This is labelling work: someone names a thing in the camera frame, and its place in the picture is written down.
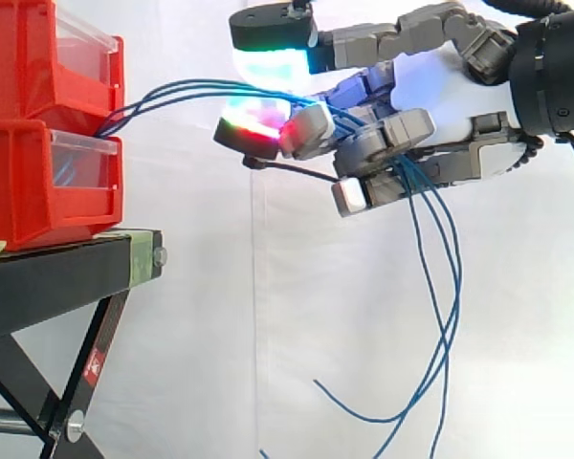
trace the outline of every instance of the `stacked red bins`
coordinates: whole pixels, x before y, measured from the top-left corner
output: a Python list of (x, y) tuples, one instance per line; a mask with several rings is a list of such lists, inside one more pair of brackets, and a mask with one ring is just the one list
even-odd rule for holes
[(76, 242), (122, 219), (123, 45), (52, 0), (0, 0), (0, 250)]

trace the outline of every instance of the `warning sticker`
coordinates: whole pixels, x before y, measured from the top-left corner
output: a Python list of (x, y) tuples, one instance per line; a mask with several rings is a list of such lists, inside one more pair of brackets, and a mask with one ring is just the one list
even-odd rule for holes
[(85, 364), (83, 378), (85, 378), (85, 381), (94, 388), (96, 387), (96, 384), (98, 384), (99, 375), (102, 372), (105, 360), (106, 355), (102, 354), (97, 348), (94, 348)]

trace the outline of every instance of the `white backdrop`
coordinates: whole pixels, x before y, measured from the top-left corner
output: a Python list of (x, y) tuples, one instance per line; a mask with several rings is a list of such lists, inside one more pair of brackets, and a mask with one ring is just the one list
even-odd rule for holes
[[(129, 100), (173, 79), (236, 77), (227, 19), (243, 1), (58, 3), (125, 38)], [(393, 21), (422, 3), (320, 0), (317, 11), (323, 29)], [(389, 428), (343, 414), (312, 380), (378, 417), (418, 384), (437, 331), (408, 206), (341, 220), (325, 184), (250, 173), (211, 140), (220, 106), (173, 107), (124, 132), (125, 223), (164, 230), (170, 261), (131, 296), (90, 433), (108, 459), (371, 457)], [(574, 459), (574, 155), (550, 145), (519, 171), (444, 196), (465, 283), (437, 457)], [(446, 262), (422, 220), (447, 305)], [(18, 336), (57, 390), (90, 314)], [(428, 457), (439, 407), (438, 386), (386, 457)], [(30, 444), (0, 438), (0, 455), (36, 457)]]

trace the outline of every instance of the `green light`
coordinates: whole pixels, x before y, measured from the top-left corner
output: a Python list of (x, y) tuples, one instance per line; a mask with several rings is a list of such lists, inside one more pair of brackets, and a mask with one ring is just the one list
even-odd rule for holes
[(310, 82), (308, 56), (303, 50), (260, 53), (234, 51), (240, 75), (253, 86), (273, 91), (298, 91)]

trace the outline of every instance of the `bundle of blue wires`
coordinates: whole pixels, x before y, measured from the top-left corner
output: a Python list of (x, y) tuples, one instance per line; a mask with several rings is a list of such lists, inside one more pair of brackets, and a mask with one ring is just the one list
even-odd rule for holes
[[(149, 105), (151, 102), (155, 102), (161, 99), (168, 98), (170, 96), (175, 96), (189, 91), (212, 91), (212, 92), (202, 92), (195, 93), (186, 96), (179, 96), (175, 98), (170, 98), (168, 100), (160, 101), (154, 105)], [(99, 128), (96, 133), (96, 137), (107, 138), (114, 136), (119, 131), (121, 131), (129, 122), (131, 122), (136, 117), (144, 115), (145, 113), (152, 112), (154, 110), (159, 110), (161, 108), (173, 105), (175, 103), (185, 102), (188, 100), (195, 100), (198, 98), (229, 98), (229, 97), (242, 97), (242, 98), (275, 98), (287, 100), (295, 105), (306, 106), (313, 103), (317, 103), (316, 100), (309, 98), (301, 98), (294, 96), (293, 94), (283, 93), (280, 91), (269, 91), (264, 89), (256, 88), (247, 83), (241, 83), (238, 81), (231, 81), (226, 79), (184, 79), (179, 81), (174, 81), (163, 86), (160, 86), (146, 96), (144, 96), (140, 101), (127, 105), (119, 110), (115, 110), (111, 113), (104, 124)], [(363, 126), (364, 123), (357, 117), (354, 117), (350, 113), (340, 110), (335, 107), (328, 107), (330, 113), (335, 117), (335, 119), (344, 119), (350, 121), (355, 126)], [(337, 127), (347, 134), (353, 133), (353, 127), (335, 120)]]
[[(185, 96), (178, 96), (184, 92), (189, 91), (207, 91), (207, 92), (197, 92), (194, 94), (189, 94)], [(298, 106), (306, 106), (309, 104), (317, 103), (315, 100), (300, 98), (291, 94), (281, 93), (279, 91), (268, 91), (255, 88), (249, 84), (241, 83), (237, 81), (222, 80), (222, 79), (186, 79), (180, 81), (174, 81), (168, 83), (164, 86), (160, 86), (157, 89), (149, 92), (140, 101), (123, 107), (120, 110), (113, 112), (104, 122), (104, 124), (98, 130), (96, 137), (105, 139), (110, 136), (114, 136), (119, 131), (121, 131), (129, 122), (133, 119), (149, 113), (154, 110), (158, 110), (168, 105), (195, 100), (199, 98), (225, 98), (225, 97), (243, 97), (243, 98), (275, 98), (282, 99), (291, 102), (292, 104)], [(359, 126), (364, 126), (364, 122), (349, 114), (346, 111), (340, 110), (336, 107), (328, 106), (330, 113), (335, 118), (335, 123), (339, 129), (345, 134), (352, 134), (355, 132), (355, 128)], [(345, 124), (340, 120), (349, 121), (350, 124)], [(406, 191), (408, 202), (410, 206), (410, 213), (412, 215), (412, 221), (416, 233), (417, 247), (419, 251), (419, 256), (421, 259), (421, 264), (424, 270), (426, 281), (428, 283), (428, 288), (430, 291), (431, 303), (433, 305), (433, 310), (435, 314), (436, 321), (438, 323), (438, 328), (440, 330), (440, 340), (438, 341), (433, 355), (431, 356), (430, 363), (426, 369), (425, 375), (419, 384), (419, 386), (414, 391), (411, 399), (408, 401), (407, 406), (398, 414), (391, 418), (370, 418), (366, 417), (355, 410), (348, 407), (346, 404), (341, 402), (332, 392), (329, 391), (321, 382), (314, 381), (314, 383), (323, 391), (323, 393), (329, 397), (329, 399), (337, 404), (345, 412), (354, 416), (355, 418), (371, 423), (371, 424), (394, 424), (393, 430), (390, 432), (386, 441), (380, 446), (378, 451), (374, 454), (374, 458), (379, 458), (383, 455), (386, 449), (389, 447), (401, 426), (405, 422), (407, 416), (413, 410), (413, 408), (419, 403), (419, 401), (426, 395), (433, 384), (436, 382), (440, 373), (444, 376), (443, 385), (443, 395), (442, 395), (442, 409), (440, 420), (438, 424), (438, 429), (433, 438), (433, 442), (430, 449), (430, 458), (432, 459), (435, 455), (438, 441), (442, 433), (442, 429), (445, 423), (446, 411), (447, 411), (447, 401), (448, 401), (448, 386), (449, 386), (449, 354), (453, 347), (453, 342), (455, 339), (457, 325), (460, 315), (460, 295), (461, 295), (461, 284), (462, 284), (462, 263), (461, 254), (459, 249), (458, 234), (456, 226), (453, 220), (453, 216), (449, 211), (446, 203), (440, 196), (436, 186), (431, 182), (431, 180), (425, 175), (425, 173), (419, 168), (419, 166), (410, 160), (406, 156), (399, 157), (393, 164), (394, 170), (400, 176), (401, 182), (404, 185)], [(435, 206), (432, 204), (428, 192), (431, 192), (439, 206), (442, 208), (447, 221), (449, 222), (451, 229), (451, 236), (453, 240), (453, 248), (449, 242), (449, 236), (443, 225), (443, 222), (438, 215)], [(453, 307), (451, 309), (448, 319), (443, 321), (442, 314), (438, 305), (437, 295), (431, 279), (431, 273), (428, 266), (427, 258), (425, 255), (425, 250), (423, 246), (423, 236), (420, 228), (419, 218), (417, 215), (417, 210), (414, 204), (413, 196), (420, 194), (423, 198), (426, 207), (430, 211), (433, 221), (440, 232), (442, 242), (445, 248), (446, 255), (449, 259), (451, 265), (451, 271), (453, 274), (454, 283), (454, 300)], [(262, 449), (260, 454), (264, 458), (269, 458), (268, 454)]]
[[(333, 403), (335, 403), (346, 413), (357, 418), (358, 420), (371, 424), (394, 424), (393, 430), (389, 433), (389, 436), (386, 438), (386, 440), (383, 442), (383, 444), (380, 446), (377, 452), (373, 455), (373, 458), (376, 459), (381, 457), (385, 453), (386, 449), (389, 447), (389, 445), (399, 432), (400, 428), (404, 424), (407, 416), (419, 403), (419, 401), (426, 395), (426, 393), (430, 390), (430, 388), (438, 379), (440, 373), (443, 372), (444, 378), (443, 378), (442, 408), (440, 413), (440, 420), (430, 448), (430, 459), (433, 459), (433, 457), (435, 457), (438, 442), (440, 440), (440, 436), (442, 434), (442, 430), (446, 420), (448, 390), (449, 390), (449, 354), (453, 347), (460, 316), (460, 297), (461, 297), (463, 268), (461, 262), (461, 252), (459, 248), (459, 237), (457, 234), (457, 229), (455, 222), (453, 220), (453, 216), (449, 211), (449, 208), (447, 207), (446, 203), (440, 196), (440, 193), (438, 192), (436, 186), (431, 182), (428, 176), (425, 175), (425, 173), (421, 170), (421, 168), (406, 156), (398, 158), (394, 163), (393, 167), (400, 176), (408, 197), (410, 213), (412, 215), (412, 222), (415, 229), (419, 257), (421, 259), (421, 265), (423, 267), (426, 281), (428, 283), (434, 314), (436, 317), (436, 321), (438, 323), (438, 328), (440, 330), (440, 340), (438, 341), (434, 349), (433, 355), (431, 356), (430, 363), (426, 369), (425, 375), (423, 376), (423, 379), (419, 384), (419, 386), (414, 391), (414, 394), (412, 395), (411, 399), (408, 401), (407, 406), (400, 413), (390, 418), (371, 418), (364, 416), (358, 413), (357, 411), (353, 410), (352, 408), (348, 407), (343, 402), (341, 402), (321, 382), (314, 381), (314, 383)], [(436, 208), (434, 207), (433, 203), (431, 202), (428, 196), (428, 192), (432, 193), (433, 197), (442, 208), (447, 218), (447, 221), (449, 222), (451, 229), (451, 236), (453, 240), (453, 249), (451, 248), (447, 231), (443, 225), (440, 216), (438, 215)], [(431, 279), (431, 273), (427, 262), (427, 257), (425, 255), (425, 250), (423, 246), (423, 235), (421, 232), (419, 218), (417, 215), (413, 198), (415, 194), (421, 195), (423, 201), (425, 202), (426, 207), (430, 211), (433, 221), (437, 226), (440, 236), (442, 238), (445, 253), (451, 266), (453, 283), (454, 283), (454, 299), (449, 318), (447, 319), (446, 322), (444, 322), (442, 319), (442, 314), (440, 312), (438, 305), (437, 295), (435, 292), (433, 281)], [(260, 454), (262, 457), (265, 458), (269, 457), (268, 454), (263, 449), (260, 451)]]

